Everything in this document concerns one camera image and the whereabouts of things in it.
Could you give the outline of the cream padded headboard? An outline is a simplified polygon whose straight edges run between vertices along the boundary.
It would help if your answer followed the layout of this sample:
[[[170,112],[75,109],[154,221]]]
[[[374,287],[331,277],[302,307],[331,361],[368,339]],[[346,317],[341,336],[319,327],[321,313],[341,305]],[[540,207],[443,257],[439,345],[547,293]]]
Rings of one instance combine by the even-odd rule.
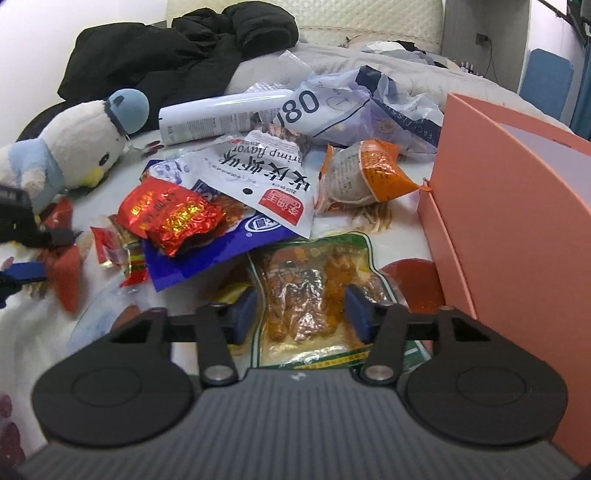
[[[315,45],[344,46],[353,40],[401,40],[441,51],[443,1],[168,1],[166,20],[214,19],[239,38],[263,27],[283,28]]]

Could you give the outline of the black jacket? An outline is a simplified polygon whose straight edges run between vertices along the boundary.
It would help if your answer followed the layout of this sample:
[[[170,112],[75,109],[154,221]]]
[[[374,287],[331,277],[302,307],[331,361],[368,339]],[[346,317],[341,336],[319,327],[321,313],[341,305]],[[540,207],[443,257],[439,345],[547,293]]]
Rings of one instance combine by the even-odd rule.
[[[132,22],[87,28],[69,57],[60,103],[39,113],[19,137],[35,138],[62,111],[123,88],[147,96],[150,113],[142,129],[155,130],[161,108],[224,95],[240,63],[290,49],[298,37],[294,16],[262,1],[221,12],[200,8],[167,28]]]

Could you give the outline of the pink cardboard box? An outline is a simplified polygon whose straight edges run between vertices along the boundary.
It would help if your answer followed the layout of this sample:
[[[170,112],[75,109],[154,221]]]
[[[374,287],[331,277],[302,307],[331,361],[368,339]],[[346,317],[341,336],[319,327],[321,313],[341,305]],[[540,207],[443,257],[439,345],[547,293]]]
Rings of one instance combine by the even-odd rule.
[[[446,300],[549,363],[568,388],[556,443],[590,460],[590,144],[451,95],[422,225]]]

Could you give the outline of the blue chair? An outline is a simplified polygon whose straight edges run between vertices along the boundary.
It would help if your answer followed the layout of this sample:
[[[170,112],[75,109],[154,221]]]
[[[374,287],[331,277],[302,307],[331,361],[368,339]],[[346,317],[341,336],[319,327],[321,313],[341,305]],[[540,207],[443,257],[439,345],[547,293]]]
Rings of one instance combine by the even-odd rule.
[[[546,115],[559,120],[572,85],[574,67],[561,56],[543,49],[529,54],[519,96]]]

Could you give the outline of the white blue plush penguin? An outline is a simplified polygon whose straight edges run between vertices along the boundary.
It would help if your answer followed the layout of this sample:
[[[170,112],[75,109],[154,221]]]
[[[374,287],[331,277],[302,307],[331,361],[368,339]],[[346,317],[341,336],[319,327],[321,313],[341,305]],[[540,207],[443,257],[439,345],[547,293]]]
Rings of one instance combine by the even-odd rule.
[[[149,100],[136,89],[70,107],[37,137],[1,149],[1,184],[26,191],[36,213],[64,191],[94,188],[148,116]]]

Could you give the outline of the orange wrapped snack pack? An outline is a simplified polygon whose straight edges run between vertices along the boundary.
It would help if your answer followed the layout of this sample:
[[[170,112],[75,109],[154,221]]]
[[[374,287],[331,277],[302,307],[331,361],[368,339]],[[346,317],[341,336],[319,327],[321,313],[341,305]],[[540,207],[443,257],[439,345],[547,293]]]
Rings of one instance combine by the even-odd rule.
[[[399,145],[370,139],[345,149],[329,145],[318,177],[315,210],[329,213],[387,203],[415,191],[430,192],[399,166]]]

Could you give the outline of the white shrimp flavor snack bag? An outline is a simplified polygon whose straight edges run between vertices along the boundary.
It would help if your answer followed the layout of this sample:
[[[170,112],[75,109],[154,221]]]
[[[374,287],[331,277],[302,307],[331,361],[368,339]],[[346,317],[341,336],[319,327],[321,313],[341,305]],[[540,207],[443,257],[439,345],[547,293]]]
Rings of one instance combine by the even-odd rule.
[[[175,145],[161,152],[189,185],[221,192],[305,239],[311,238],[324,150],[260,130]]]

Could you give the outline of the green clear snack pack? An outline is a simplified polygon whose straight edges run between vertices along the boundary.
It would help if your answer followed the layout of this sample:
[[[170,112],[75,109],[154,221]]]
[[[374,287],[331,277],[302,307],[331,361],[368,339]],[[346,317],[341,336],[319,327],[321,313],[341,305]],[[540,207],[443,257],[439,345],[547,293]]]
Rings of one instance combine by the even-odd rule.
[[[253,368],[359,366],[370,345],[346,319],[346,287],[360,287],[373,303],[406,303],[374,266],[365,234],[285,241],[250,253],[249,263],[259,289],[259,320],[249,335]]]

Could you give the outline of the white spray can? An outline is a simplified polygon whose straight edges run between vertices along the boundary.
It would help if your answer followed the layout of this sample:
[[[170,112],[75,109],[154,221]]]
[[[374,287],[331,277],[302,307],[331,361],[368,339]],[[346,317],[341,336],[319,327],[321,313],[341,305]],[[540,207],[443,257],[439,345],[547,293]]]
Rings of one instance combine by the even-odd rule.
[[[270,123],[293,91],[264,90],[195,100],[160,109],[158,126],[165,145],[249,132]]]

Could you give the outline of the red foil snack pack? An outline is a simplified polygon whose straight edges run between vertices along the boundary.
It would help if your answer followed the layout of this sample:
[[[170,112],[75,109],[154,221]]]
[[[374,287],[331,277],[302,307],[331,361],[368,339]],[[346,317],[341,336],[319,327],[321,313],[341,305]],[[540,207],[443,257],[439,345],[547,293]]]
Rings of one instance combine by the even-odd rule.
[[[211,240],[224,210],[183,186],[147,177],[122,201],[116,221],[168,257]]]

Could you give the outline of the small red clear snack pack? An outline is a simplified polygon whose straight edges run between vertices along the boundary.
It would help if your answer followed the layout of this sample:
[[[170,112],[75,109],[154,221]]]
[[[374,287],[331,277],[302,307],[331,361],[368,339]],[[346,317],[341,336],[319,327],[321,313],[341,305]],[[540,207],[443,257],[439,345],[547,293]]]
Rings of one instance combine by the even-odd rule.
[[[115,215],[100,216],[90,231],[98,264],[117,268],[123,276],[121,287],[131,287],[149,279],[139,237],[119,225]]]

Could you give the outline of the translucent blue snack bag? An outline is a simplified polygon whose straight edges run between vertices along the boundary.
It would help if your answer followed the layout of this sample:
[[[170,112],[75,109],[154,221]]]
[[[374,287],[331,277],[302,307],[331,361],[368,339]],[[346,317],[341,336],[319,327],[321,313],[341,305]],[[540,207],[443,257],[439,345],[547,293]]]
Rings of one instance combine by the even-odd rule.
[[[304,80],[273,123],[317,143],[349,147],[377,139],[399,145],[408,158],[431,161],[443,120],[440,108],[426,95],[408,95],[389,76],[362,66]]]

